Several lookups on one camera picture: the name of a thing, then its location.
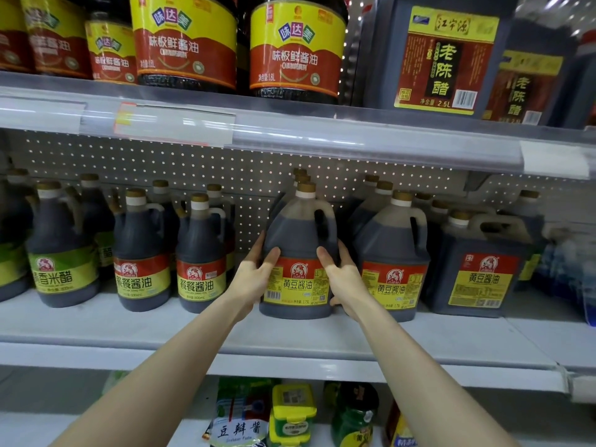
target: cartoon woman logo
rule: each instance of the cartoon woman logo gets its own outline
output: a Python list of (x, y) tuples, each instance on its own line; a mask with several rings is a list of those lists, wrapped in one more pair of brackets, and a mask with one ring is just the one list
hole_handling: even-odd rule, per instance
[(40, 257), (36, 261), (39, 271), (54, 271), (54, 261), (47, 257)]
[(187, 278), (191, 281), (200, 281), (203, 277), (203, 270), (197, 266), (191, 266), (187, 269)]
[(306, 279), (308, 265), (306, 263), (294, 263), (290, 269), (290, 272), (293, 279)]
[(122, 273), (123, 277), (136, 278), (138, 273), (137, 265), (128, 262), (123, 263), (122, 265), (120, 265), (120, 272)]
[(488, 255), (488, 257), (482, 259), (480, 271), (485, 273), (494, 273), (498, 265), (499, 259), (497, 259), (494, 255)]
[(401, 284), (403, 278), (404, 278), (404, 270), (399, 270), (397, 268), (394, 268), (389, 273), (387, 273), (387, 283), (388, 284)]

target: person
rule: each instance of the person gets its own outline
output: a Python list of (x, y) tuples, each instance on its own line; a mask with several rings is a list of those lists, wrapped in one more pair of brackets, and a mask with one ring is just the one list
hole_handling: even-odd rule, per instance
[[(229, 288), (130, 375), (93, 404), (52, 447), (166, 446), (232, 327), (264, 293), (279, 258), (258, 266), (264, 233)], [(371, 297), (339, 243), (341, 266), (317, 249), (334, 297), (364, 332), (389, 388), (422, 447), (519, 444)]]

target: left hand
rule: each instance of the left hand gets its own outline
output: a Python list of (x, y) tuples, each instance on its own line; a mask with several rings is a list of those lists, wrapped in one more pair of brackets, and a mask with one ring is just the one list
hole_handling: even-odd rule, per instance
[(267, 254), (261, 266), (258, 266), (263, 243), (264, 231), (260, 233), (249, 254), (240, 263), (234, 280), (226, 291), (228, 297), (232, 297), (242, 307), (236, 322), (244, 319), (252, 310), (253, 305), (263, 296), (271, 270), (281, 254), (281, 250), (276, 246)]

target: hand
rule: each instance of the hand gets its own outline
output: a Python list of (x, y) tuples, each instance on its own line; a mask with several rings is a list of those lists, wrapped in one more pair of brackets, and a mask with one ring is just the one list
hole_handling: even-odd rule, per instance
[(333, 298), (330, 301), (332, 306), (342, 305), (347, 315), (360, 323), (357, 310), (358, 303), (367, 301), (372, 298), (368, 292), (362, 278), (360, 271), (354, 264), (347, 251), (346, 245), (341, 240), (337, 242), (339, 246), (339, 256), (341, 265), (338, 268), (331, 255), (327, 250), (319, 246), (317, 248), (317, 256), (321, 264), (325, 268), (327, 277), (329, 277), (329, 285), (332, 288)]
[(273, 270), (277, 259), (279, 259), (279, 254), (281, 254), (281, 250), (275, 247), (264, 258), (262, 265), (260, 267), (257, 266), (263, 243), (264, 231), (260, 233), (252, 249), (246, 255), (246, 258), (240, 262), (234, 280), (226, 291), (228, 296), (233, 297), (241, 305), (236, 322), (244, 319), (252, 310), (255, 303), (263, 296), (267, 288), (271, 270)]

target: right hand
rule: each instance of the right hand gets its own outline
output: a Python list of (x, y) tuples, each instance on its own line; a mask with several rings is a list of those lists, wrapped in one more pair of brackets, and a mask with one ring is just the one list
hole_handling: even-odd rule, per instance
[(358, 271), (344, 243), (339, 240), (337, 245), (339, 246), (341, 259), (339, 267), (336, 266), (333, 258), (324, 247), (319, 246), (317, 248), (317, 256), (325, 268), (333, 292), (330, 304), (332, 306), (342, 305), (347, 315), (360, 322), (357, 313), (359, 303), (370, 299), (371, 295), (364, 282), (362, 282), (360, 271)]

